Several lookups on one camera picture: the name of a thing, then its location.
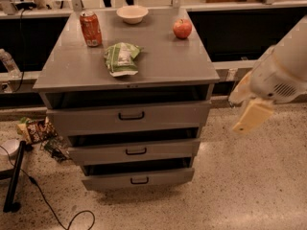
apple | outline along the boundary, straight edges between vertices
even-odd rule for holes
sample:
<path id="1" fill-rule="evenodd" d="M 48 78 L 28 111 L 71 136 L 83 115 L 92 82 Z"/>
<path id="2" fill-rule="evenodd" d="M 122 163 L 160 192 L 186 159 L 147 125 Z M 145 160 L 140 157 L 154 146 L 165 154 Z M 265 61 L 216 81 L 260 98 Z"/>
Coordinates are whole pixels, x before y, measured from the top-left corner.
<path id="1" fill-rule="evenodd" d="M 189 19 L 178 19 L 174 23 L 173 32 L 177 38 L 185 39 L 192 32 L 192 23 Z"/>

plastic bottle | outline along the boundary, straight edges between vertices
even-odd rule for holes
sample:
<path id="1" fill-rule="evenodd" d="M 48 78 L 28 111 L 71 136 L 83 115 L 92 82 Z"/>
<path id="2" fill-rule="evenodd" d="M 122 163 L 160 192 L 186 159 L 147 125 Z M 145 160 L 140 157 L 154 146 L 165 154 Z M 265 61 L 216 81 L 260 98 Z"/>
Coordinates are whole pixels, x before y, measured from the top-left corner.
<path id="1" fill-rule="evenodd" d="M 10 53 L 6 52 L 4 49 L 0 49 L 0 59 L 3 65 L 7 68 L 10 78 L 21 78 L 21 72 Z"/>

soda can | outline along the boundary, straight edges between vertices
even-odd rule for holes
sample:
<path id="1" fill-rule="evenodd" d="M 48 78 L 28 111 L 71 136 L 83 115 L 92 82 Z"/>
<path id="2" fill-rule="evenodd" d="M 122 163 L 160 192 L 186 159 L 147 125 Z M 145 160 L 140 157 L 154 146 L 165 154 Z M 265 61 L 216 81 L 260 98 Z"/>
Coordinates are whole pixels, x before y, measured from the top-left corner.
<path id="1" fill-rule="evenodd" d="M 80 14 L 80 23 L 87 46 L 96 47 L 103 43 L 99 20 L 95 12 L 82 11 Z"/>

speckled floor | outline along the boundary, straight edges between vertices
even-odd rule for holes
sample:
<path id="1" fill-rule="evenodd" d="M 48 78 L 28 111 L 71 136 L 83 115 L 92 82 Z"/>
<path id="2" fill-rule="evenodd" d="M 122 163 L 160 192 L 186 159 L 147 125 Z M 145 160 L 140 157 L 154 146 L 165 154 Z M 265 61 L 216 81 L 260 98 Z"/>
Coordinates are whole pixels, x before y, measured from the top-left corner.
<path id="1" fill-rule="evenodd" d="M 307 103 L 282 104 L 261 128 L 247 136 L 230 131 L 238 108 L 215 107 L 203 130 L 193 181 L 88 192 L 79 167 L 56 162 L 38 146 L 25 154 L 23 169 L 39 183 L 62 224 L 90 210 L 92 229 L 307 229 Z M 2 114 L 0 144 L 20 138 L 18 115 Z M 0 169 L 10 167 L 1 157 Z M 8 180 L 0 181 L 3 208 Z M 22 207 L 0 213 L 0 229 L 62 229 L 38 189 L 21 175 L 15 196 Z M 91 224 L 80 215 L 71 229 Z"/>

drawer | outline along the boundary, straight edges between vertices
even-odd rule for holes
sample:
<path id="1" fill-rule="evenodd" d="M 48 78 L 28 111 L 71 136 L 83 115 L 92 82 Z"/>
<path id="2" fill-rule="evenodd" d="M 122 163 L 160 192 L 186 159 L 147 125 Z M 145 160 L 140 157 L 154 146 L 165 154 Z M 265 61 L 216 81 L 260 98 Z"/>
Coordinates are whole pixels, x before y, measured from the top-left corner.
<path id="1" fill-rule="evenodd" d="M 47 115 L 63 136 L 199 127 L 210 102 L 162 103 L 81 109 L 48 110 Z"/>
<path id="2" fill-rule="evenodd" d="M 200 139 L 69 148 L 76 165 L 97 165 L 196 156 Z"/>
<path id="3" fill-rule="evenodd" d="M 183 184 L 192 180 L 193 168 L 88 176 L 83 180 L 87 190 L 131 188 L 147 185 Z"/>

